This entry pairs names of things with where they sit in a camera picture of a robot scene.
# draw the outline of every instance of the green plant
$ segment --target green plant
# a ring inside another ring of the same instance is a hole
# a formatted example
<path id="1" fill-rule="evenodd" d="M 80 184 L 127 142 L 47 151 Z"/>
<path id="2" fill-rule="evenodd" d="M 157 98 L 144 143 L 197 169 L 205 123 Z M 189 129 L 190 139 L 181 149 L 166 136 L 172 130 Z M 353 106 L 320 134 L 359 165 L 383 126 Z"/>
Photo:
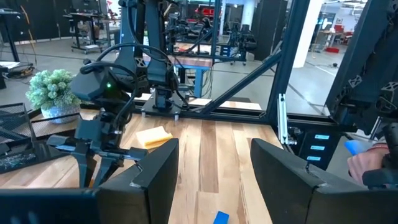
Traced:
<path id="1" fill-rule="evenodd" d="M 64 69 L 36 73 L 26 93 L 33 109 L 79 105 L 81 101 L 70 90 L 72 78 L 73 75 Z"/>

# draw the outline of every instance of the concrete floor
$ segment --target concrete floor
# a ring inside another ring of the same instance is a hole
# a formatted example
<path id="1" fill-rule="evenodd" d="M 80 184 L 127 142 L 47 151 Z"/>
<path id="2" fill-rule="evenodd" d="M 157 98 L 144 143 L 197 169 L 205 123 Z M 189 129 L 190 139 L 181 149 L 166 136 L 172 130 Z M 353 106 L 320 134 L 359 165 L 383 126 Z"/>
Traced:
<path id="1" fill-rule="evenodd" d="M 83 65 L 82 61 L 84 58 L 94 60 L 100 53 L 93 52 L 85 55 L 78 50 L 72 52 L 70 50 L 71 42 L 71 39 L 67 39 L 37 43 L 35 44 L 36 56 L 31 45 L 17 46 L 17 50 L 22 62 L 35 63 L 35 60 L 37 60 L 36 68 L 38 71 L 63 68 L 72 73 L 78 73 L 79 68 Z M 343 53 L 308 53 L 305 66 L 293 69 L 286 93 L 287 111 L 289 113 L 328 114 L 323 105 L 338 70 L 337 68 L 332 68 L 331 64 L 340 64 Z M 0 53 L 0 60 L 12 60 L 9 48 L 3 48 Z M 110 55 L 105 60 L 114 60 L 114 56 Z M 260 64 L 261 62 L 248 62 L 246 66 L 243 66 L 241 62 L 236 62 L 235 65 L 217 63 L 214 66 L 211 98 L 215 99 L 220 96 L 248 73 L 255 70 Z M 262 109 L 265 110 L 273 80 L 274 74 L 268 71 L 237 93 L 235 97 L 249 98 L 251 102 L 259 103 Z M 29 88 L 29 79 L 8 80 L 6 84 L 7 88 L 0 90 L 0 105 L 24 102 L 29 109 L 30 103 L 25 97 L 25 92 Z M 341 138 L 340 145 L 328 171 L 351 180 L 348 176 L 346 163 L 350 154 L 343 146 L 346 140 L 346 138 Z"/>

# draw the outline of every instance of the wooden table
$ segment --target wooden table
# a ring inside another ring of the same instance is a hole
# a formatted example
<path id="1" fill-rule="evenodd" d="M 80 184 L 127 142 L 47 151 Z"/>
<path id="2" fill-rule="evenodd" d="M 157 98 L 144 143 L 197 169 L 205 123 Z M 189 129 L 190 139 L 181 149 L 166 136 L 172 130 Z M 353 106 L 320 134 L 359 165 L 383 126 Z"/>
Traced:
<path id="1" fill-rule="evenodd" d="M 197 99 L 192 103 L 207 102 Z M 238 102 L 226 102 L 223 106 L 260 108 L 257 104 Z M 83 110 L 81 114 L 90 119 L 96 111 Z M 230 224 L 272 223 L 254 176 L 249 151 L 252 138 L 281 147 L 271 127 L 198 119 L 143 118 L 137 114 L 126 126 L 121 147 L 139 147 L 135 133 L 157 126 L 163 126 L 180 140 L 178 181 L 169 223 L 213 223 L 218 211 L 229 214 Z M 134 162 L 124 164 L 115 175 Z M 78 166 L 72 156 L 63 157 L 0 175 L 0 187 L 78 187 Z"/>

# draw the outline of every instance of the potted plant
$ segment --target potted plant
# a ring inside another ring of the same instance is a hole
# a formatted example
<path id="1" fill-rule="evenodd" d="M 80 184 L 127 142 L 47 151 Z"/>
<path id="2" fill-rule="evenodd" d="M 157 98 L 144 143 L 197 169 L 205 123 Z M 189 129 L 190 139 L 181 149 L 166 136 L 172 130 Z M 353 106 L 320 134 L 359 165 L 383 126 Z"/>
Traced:
<path id="1" fill-rule="evenodd" d="M 36 73 L 30 80 L 29 91 L 26 93 L 33 109 L 40 108 L 44 118 L 79 113 L 81 101 L 70 90 L 72 78 L 73 75 L 64 69 Z M 61 124 L 74 119 L 76 116 L 51 121 Z"/>

